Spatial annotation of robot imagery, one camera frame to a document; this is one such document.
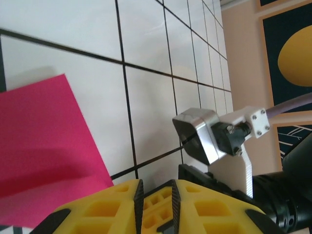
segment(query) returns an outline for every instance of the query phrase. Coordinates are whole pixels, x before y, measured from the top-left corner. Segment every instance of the white tile wall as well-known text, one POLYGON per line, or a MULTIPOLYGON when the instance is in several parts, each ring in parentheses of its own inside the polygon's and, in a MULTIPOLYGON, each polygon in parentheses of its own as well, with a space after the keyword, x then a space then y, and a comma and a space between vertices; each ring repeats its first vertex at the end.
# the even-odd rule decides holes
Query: white tile wall
POLYGON ((191 31, 166 10, 173 75, 196 80, 191 31))
POLYGON ((113 0, 0 0, 0 27, 121 59, 113 0))
POLYGON ((212 0, 214 2, 214 15, 217 21, 222 25, 222 14, 220 0, 212 0))
POLYGON ((221 70, 223 77, 223 85, 225 90, 231 90, 228 62, 221 56, 221 70))
POLYGON ((216 111, 215 108, 215 94, 212 87, 199 85, 201 108, 216 111))
POLYGON ((224 91, 219 90, 219 89, 214 89, 214 98, 215 98, 217 114, 219 116, 225 115, 227 111, 226 111, 224 91))
POLYGON ((207 41, 206 24, 202 0, 189 0, 191 28, 207 41))
MULTIPOLYGON (((219 115, 233 110, 221 12, 215 0, 117 3, 124 61, 114 0, 0 0, 5 70, 0 79, 11 90, 65 73, 114 183, 135 178, 138 172, 149 191, 177 178, 181 151, 167 155, 179 147, 172 124, 176 109, 181 113, 201 103, 219 115), (8 37, 2 28, 43 41, 8 37), (56 44, 47 47, 45 41, 56 44), (171 72, 187 80, 172 78, 171 72)), ((183 159, 206 171, 185 152, 183 159)))
POLYGON ((172 124, 176 115, 172 80, 135 68, 126 72, 136 162, 142 163, 179 147, 172 124))
POLYGON ((223 28, 221 27, 221 25, 218 22, 216 22, 216 32, 217 32, 217 36, 218 36, 219 52, 224 57, 226 57, 224 32, 223 32, 223 28))
POLYGON ((113 183, 114 183, 114 185, 117 185, 117 184, 121 184, 123 182, 126 182, 128 180, 135 179, 135 178, 136 178, 135 172, 130 172, 130 173, 125 174, 121 177, 118 177, 117 179, 114 179, 113 183))
POLYGON ((125 61, 170 73, 163 7, 155 0, 119 0, 125 61))
POLYGON ((233 112, 232 93, 225 91, 224 94, 225 94, 226 111, 227 113, 231 113, 233 112))
POLYGON ((215 28, 215 17, 209 11, 209 9, 204 6, 205 9, 205 19, 206 19, 206 29, 207 29, 207 38, 208 43, 216 50, 218 50, 218 39, 216 35, 215 28))
POLYGON ((200 107, 197 84, 179 79, 174 79, 174 83, 178 114, 191 107, 200 107))
POLYGON ((213 85, 208 45, 193 33, 193 44, 198 82, 213 85))
POLYGON ((164 0, 165 6, 190 26, 188 0, 164 0))
POLYGON ((213 0, 203 0, 204 3, 206 4, 206 6, 208 6, 208 8, 210 9, 210 11, 214 14, 215 10, 214 10, 214 4, 213 4, 213 0))
POLYGON ((211 47, 209 47, 209 54, 214 86, 223 89, 220 54, 211 47))
POLYGON ((143 179, 144 192, 148 192, 170 179, 177 179, 177 166, 181 163, 181 152, 177 151, 147 166, 139 168, 138 176, 143 179))

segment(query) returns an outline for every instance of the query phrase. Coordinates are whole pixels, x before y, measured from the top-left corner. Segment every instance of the pink paper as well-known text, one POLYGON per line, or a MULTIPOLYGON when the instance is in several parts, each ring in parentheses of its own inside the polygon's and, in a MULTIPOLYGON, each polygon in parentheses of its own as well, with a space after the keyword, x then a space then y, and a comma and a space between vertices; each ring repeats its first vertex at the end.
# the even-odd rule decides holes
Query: pink paper
POLYGON ((113 185, 65 75, 0 94, 0 111, 1 225, 113 185))

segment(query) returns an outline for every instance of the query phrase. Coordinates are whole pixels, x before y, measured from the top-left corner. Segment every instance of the purple cable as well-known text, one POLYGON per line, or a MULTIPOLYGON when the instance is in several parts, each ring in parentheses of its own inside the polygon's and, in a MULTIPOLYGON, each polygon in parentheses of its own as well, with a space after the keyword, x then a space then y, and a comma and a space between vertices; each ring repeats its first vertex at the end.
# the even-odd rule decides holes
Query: purple cable
POLYGON ((312 93, 305 94, 299 97, 295 97, 291 100, 285 101, 274 107, 267 109, 268 118, 272 118, 276 115, 292 110, 294 108, 312 103, 312 93))

